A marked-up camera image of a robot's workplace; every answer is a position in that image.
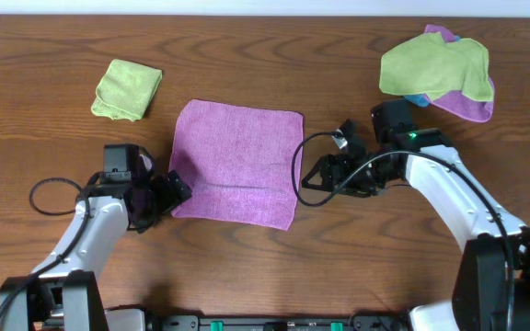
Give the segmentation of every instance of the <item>wooden table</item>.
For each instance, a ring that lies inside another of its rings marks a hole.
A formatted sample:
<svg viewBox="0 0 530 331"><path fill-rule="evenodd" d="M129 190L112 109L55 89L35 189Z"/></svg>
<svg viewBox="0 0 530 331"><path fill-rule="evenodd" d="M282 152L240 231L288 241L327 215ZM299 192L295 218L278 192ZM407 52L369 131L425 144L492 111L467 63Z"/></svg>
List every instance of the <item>wooden table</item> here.
<svg viewBox="0 0 530 331"><path fill-rule="evenodd" d="M141 144L166 170L176 119L191 99L299 111L306 134L352 118L375 148L369 109L393 98L377 87L380 57L427 23L490 50L496 109L484 124L438 108L414 109L414 118L449 135L484 187L530 224L530 19L0 17L0 285L40 263L72 218L33 211L34 183L85 183L101 169L106 143ZM89 110L115 58L165 73L143 120ZM336 152L331 141L306 147L303 172ZM60 211L74 197L51 185L37 202ZM167 219L126 234L98 283L106 306L144 302L162 314L349 315L450 297L460 257L421 194L394 188L299 206L289 232Z"/></svg>

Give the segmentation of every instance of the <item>pink cloth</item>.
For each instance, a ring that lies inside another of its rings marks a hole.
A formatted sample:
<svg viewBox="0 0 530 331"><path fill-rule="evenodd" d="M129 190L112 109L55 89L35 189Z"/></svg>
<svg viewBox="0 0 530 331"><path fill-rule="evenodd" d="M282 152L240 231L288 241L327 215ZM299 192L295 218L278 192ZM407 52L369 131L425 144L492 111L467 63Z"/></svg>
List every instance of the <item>pink cloth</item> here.
<svg viewBox="0 0 530 331"><path fill-rule="evenodd" d="M304 118L192 100L177 119L169 170L190 186L174 217L194 217L287 230L297 198L290 171L304 139ZM302 154L297 157L299 178Z"/></svg>
<svg viewBox="0 0 530 331"><path fill-rule="evenodd" d="M441 37L443 37L445 42L455 42L455 35L444 27L429 24L424 29L424 33L436 32L441 32ZM488 77L488 80L492 89L494 89L492 78ZM477 102L461 94L461 91L447 92L447 94L436 100L430 100L426 94L423 96L433 105L456 114L465 120L485 122L492 118L492 113L494 112L494 101Z"/></svg>

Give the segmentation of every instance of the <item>white wall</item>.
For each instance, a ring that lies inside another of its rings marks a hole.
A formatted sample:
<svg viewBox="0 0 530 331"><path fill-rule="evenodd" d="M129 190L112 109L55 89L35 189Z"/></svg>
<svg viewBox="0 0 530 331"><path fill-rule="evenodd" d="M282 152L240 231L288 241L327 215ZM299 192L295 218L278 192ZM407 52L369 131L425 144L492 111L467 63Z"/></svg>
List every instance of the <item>white wall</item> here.
<svg viewBox="0 0 530 331"><path fill-rule="evenodd" d="M0 14L530 17L530 0L0 0Z"/></svg>

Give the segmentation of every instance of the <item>light green towel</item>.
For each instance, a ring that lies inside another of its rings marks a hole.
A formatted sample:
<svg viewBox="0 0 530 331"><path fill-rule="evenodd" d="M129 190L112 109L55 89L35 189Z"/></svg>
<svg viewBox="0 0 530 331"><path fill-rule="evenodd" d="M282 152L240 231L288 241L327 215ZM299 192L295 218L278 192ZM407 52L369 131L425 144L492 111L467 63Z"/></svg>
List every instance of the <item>light green towel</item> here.
<svg viewBox="0 0 530 331"><path fill-rule="evenodd" d="M139 120L155 95L163 73L154 68L113 60L96 88L91 112L112 120Z"/></svg>
<svg viewBox="0 0 530 331"><path fill-rule="evenodd" d="M451 90L480 102L494 99L488 81L488 50L464 38L445 43L441 33L424 33L382 56L379 88L397 96L426 93L431 100Z"/></svg>

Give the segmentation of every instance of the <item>folded cloth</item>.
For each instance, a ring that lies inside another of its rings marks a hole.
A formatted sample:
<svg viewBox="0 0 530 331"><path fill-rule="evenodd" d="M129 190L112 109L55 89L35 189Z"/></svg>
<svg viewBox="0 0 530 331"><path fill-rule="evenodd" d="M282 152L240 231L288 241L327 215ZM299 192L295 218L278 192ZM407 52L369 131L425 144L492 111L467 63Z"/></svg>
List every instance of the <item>folded cloth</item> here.
<svg viewBox="0 0 530 331"><path fill-rule="evenodd" d="M169 169L193 193L171 214L287 230L297 202L292 156L303 139L301 114L192 100L177 120Z"/></svg>
<svg viewBox="0 0 530 331"><path fill-rule="evenodd" d="M155 95L163 73L151 67L113 60L96 88L91 112L112 120L139 120Z"/></svg>
<svg viewBox="0 0 530 331"><path fill-rule="evenodd" d="M424 93L435 100L460 90L472 100L492 101L488 62L488 50L475 40L445 43L441 32L424 33L382 56L379 85L398 96Z"/></svg>
<svg viewBox="0 0 530 331"><path fill-rule="evenodd" d="M441 36L445 42L455 42L460 40L460 38L455 36L453 32L441 26L429 24L424 29L424 33L436 32L441 32ZM488 78L488 81L492 86L492 92L494 92L494 82L491 78ZM433 105L443 108L462 119L475 122L485 122L490 120L492 118L492 113L494 112L493 100L489 102L477 102L464 96L461 91L447 92L444 96L439 97L434 101L430 101L429 97L424 94L404 96L404 98L420 107L427 107L430 103L433 103Z"/></svg>

